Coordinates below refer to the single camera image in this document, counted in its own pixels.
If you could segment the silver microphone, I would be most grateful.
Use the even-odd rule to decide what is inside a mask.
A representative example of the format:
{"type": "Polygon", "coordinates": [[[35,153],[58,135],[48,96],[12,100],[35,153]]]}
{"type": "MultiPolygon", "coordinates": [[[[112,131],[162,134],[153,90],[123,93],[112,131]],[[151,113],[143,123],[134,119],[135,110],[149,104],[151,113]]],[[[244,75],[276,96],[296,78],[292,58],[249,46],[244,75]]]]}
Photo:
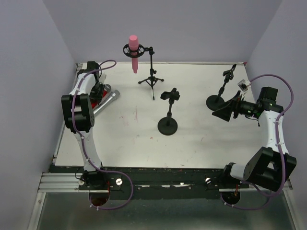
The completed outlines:
{"type": "Polygon", "coordinates": [[[100,112],[106,109],[113,101],[115,101],[120,96],[120,92],[118,90],[111,91],[105,96],[105,99],[95,107],[94,116],[98,116],[100,112]]]}

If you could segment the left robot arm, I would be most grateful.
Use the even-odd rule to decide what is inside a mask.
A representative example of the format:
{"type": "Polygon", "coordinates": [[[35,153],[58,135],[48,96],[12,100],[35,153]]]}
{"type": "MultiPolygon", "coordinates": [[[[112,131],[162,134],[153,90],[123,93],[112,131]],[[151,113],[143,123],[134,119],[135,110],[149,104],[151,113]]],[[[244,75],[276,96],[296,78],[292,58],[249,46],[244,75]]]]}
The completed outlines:
{"type": "Polygon", "coordinates": [[[77,73],[75,87],[61,97],[65,126],[74,134],[81,150],[83,174],[80,180],[86,188],[102,188],[106,184],[93,138],[94,109],[109,92],[101,76],[100,65],[88,61],[77,73]]]}

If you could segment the pink microphone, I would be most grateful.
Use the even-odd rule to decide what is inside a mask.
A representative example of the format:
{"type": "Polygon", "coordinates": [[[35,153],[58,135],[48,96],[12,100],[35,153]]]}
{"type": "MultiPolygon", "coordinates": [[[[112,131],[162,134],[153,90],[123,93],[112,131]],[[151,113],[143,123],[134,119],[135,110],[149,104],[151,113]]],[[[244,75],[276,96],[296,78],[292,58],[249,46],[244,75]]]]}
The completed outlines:
{"type": "Polygon", "coordinates": [[[130,54],[132,56],[131,58],[132,70],[133,70],[133,73],[136,74],[138,72],[138,58],[135,56],[138,55],[138,49],[139,49],[138,37],[136,35],[131,35],[129,37],[128,45],[130,49],[130,54]]]}

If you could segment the black round-base stand front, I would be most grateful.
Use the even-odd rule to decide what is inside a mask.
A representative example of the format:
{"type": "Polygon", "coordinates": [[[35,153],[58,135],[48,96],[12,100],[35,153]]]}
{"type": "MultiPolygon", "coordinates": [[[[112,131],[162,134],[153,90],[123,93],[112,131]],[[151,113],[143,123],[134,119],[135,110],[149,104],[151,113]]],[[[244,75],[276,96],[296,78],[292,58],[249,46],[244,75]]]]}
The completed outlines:
{"type": "Polygon", "coordinates": [[[178,101],[180,98],[179,91],[177,88],[173,88],[170,92],[163,92],[160,96],[162,100],[167,100],[169,103],[169,109],[166,114],[166,117],[163,117],[158,122],[158,130],[161,134],[165,136],[170,136],[176,133],[178,129],[178,124],[176,120],[172,117],[172,105],[175,101],[178,101]]]}

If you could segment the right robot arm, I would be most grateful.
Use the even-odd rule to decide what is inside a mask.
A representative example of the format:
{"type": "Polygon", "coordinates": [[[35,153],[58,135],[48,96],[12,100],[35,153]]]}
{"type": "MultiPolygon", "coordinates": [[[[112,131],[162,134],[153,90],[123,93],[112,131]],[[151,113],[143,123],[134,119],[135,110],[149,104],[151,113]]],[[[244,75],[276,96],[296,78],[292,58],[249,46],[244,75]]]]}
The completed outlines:
{"type": "Polygon", "coordinates": [[[238,115],[254,117],[261,128],[262,146],[245,165],[229,163],[224,168],[228,177],[278,192],[297,161],[289,155],[283,138],[283,107],[276,103],[278,90],[263,87],[255,103],[243,100],[240,92],[220,105],[212,115],[224,121],[238,115]]]}

